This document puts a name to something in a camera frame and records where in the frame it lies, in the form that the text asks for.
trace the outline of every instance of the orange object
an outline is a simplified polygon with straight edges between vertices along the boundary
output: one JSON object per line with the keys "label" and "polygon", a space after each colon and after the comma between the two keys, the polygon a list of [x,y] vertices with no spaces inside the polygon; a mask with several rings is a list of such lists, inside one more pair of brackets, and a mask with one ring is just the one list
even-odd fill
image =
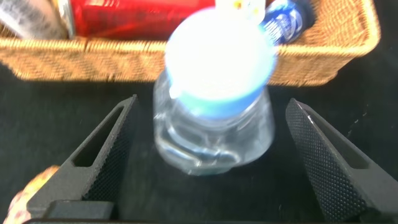
{"label": "orange object", "polygon": [[26,209],[27,202],[40,188],[56,173],[59,166],[52,166],[37,175],[26,187],[12,199],[8,208],[8,215],[3,224],[22,224],[30,220],[30,213]]}

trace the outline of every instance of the clear plastic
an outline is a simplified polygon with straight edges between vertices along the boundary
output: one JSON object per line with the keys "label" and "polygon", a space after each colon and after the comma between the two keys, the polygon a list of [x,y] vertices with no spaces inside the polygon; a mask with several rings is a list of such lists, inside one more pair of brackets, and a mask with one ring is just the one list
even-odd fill
{"label": "clear plastic", "polygon": [[203,119],[170,97],[163,72],[154,88],[154,136],[160,155],[190,175],[211,175],[261,157],[274,139],[274,119],[267,89],[241,114]]}

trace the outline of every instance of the wicker basket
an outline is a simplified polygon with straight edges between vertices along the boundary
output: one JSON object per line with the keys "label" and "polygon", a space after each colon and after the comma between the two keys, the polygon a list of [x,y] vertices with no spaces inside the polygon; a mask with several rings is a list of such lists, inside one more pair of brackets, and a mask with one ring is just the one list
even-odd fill
{"label": "wicker basket", "polygon": [[[380,39],[372,0],[312,0],[316,24],[279,47],[271,85],[322,85]],[[0,60],[23,80],[151,82],[164,69],[165,42],[20,40],[0,27]]]}

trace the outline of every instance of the bottle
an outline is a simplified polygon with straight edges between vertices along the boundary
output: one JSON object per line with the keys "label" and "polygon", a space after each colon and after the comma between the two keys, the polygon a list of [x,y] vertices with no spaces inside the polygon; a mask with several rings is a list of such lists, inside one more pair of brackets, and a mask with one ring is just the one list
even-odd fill
{"label": "bottle", "polygon": [[275,0],[260,26],[277,45],[295,41],[314,23],[315,12],[309,0]]}
{"label": "bottle", "polygon": [[262,156],[274,138],[265,85],[276,51],[258,25],[210,8],[169,39],[154,87],[160,155],[190,175],[220,174]]}

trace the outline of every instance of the blue bottle cap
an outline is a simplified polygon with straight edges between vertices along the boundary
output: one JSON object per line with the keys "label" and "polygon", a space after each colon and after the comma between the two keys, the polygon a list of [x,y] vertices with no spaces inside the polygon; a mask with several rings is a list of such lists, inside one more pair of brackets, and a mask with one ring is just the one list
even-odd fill
{"label": "blue bottle cap", "polygon": [[276,48],[259,26],[204,9],[184,20],[167,43],[170,96],[195,116],[230,118],[259,97],[276,61]]}

